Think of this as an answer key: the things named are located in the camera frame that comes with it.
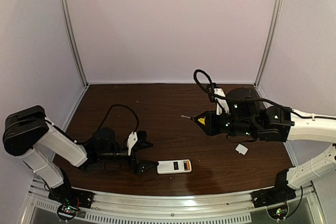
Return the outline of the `white remote control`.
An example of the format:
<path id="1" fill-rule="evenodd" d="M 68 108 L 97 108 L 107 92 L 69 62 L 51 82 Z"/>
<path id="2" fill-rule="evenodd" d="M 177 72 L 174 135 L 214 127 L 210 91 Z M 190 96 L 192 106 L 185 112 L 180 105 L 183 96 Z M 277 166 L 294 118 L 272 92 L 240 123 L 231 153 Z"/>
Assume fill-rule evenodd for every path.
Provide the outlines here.
<path id="1" fill-rule="evenodd" d="M 181 174 L 181 173 L 190 173 L 192 171 L 184 170 L 184 161 L 190 161 L 189 159 L 179 159 L 179 160 L 170 160 L 170 161 L 158 161 L 159 165 L 157 166 L 157 173 L 159 175 L 167 175 L 167 174 Z"/>

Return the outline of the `white battery compartment cover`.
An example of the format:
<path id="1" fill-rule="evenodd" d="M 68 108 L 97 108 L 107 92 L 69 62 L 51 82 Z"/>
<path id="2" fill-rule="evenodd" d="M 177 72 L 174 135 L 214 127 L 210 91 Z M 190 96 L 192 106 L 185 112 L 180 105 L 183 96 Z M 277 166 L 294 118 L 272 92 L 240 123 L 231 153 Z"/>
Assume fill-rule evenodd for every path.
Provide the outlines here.
<path id="1" fill-rule="evenodd" d="M 246 153 L 248 152 L 248 148 L 242 144 L 238 144 L 235 148 L 235 151 L 237 151 L 239 154 L 246 155 Z"/>

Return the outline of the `yellow handled screwdriver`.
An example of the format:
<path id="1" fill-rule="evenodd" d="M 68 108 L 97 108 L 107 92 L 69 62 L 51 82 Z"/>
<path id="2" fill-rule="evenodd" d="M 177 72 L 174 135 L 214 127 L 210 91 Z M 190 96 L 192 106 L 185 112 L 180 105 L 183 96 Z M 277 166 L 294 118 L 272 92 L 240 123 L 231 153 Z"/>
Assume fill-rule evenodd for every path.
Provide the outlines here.
<path id="1" fill-rule="evenodd" d="M 184 119 L 188 119 L 188 120 L 191 120 L 191 121 L 195 121 L 195 118 L 192 117 L 192 116 L 187 116 L 187 115 L 181 115 L 181 118 L 184 118 Z"/>

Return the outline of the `orange battery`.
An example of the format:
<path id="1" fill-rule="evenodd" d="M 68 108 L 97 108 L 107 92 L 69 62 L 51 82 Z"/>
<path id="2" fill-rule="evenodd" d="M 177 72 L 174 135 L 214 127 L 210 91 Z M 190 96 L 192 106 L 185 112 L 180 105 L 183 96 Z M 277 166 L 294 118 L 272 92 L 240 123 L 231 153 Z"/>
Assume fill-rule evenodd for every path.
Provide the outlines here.
<path id="1" fill-rule="evenodd" d="M 185 171 L 191 171 L 190 161 L 184 161 L 183 164 L 184 164 Z"/>

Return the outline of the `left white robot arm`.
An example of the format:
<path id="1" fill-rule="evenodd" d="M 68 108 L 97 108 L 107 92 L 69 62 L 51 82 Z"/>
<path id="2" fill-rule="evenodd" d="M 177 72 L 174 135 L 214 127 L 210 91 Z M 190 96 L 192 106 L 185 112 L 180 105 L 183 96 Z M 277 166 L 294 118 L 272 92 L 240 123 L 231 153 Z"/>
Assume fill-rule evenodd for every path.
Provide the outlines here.
<path id="1" fill-rule="evenodd" d="M 124 162 L 139 174 L 145 165 L 136 159 L 136 152 L 151 148 L 146 131 L 132 131 L 121 145 L 113 129 L 99 125 L 92 137 L 79 143 L 57 127 L 42 106 L 36 105 L 9 115 L 3 133 L 5 151 L 19 157 L 52 189 L 66 184 L 66 175 L 40 150 L 45 147 L 83 172 L 100 168 L 102 163 Z"/>

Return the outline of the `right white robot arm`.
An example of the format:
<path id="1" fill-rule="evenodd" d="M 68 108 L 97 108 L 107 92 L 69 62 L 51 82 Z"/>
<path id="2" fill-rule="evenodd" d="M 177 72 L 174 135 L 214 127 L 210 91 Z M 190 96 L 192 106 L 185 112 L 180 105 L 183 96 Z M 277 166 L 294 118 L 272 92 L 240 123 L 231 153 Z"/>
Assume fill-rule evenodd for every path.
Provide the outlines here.
<path id="1" fill-rule="evenodd" d="M 279 172 L 275 190 L 295 190 L 335 168 L 335 117 L 315 115 L 275 104 L 263 107 L 253 89 L 236 88 L 224 93 L 221 88 L 207 91 L 214 111 L 188 117 L 208 136 L 249 136 L 255 141 L 318 141 L 330 146 L 309 161 Z"/>

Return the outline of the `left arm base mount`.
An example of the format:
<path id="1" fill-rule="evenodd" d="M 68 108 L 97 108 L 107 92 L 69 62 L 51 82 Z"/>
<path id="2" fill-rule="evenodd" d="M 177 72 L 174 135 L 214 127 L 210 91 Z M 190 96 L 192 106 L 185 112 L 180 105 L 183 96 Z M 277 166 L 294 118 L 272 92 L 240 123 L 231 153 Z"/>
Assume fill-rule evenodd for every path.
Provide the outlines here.
<path id="1" fill-rule="evenodd" d="M 70 194 L 50 189 L 48 198 L 60 203 L 56 214 L 61 221 L 69 222 L 78 217 L 83 209 L 91 208 L 93 196 L 93 192 L 80 189 L 71 189 Z"/>

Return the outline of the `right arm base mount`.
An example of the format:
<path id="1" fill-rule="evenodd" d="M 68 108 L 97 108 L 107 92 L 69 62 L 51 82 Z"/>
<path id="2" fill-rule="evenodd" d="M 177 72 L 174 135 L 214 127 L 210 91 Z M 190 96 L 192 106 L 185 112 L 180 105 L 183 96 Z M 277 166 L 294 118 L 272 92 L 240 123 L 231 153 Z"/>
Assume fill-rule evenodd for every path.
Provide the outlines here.
<path id="1" fill-rule="evenodd" d="M 288 201 L 296 198 L 296 191 L 290 187 L 272 187 L 251 193 L 254 208 L 266 207 L 268 216 L 275 220 L 285 220 L 289 214 Z"/>

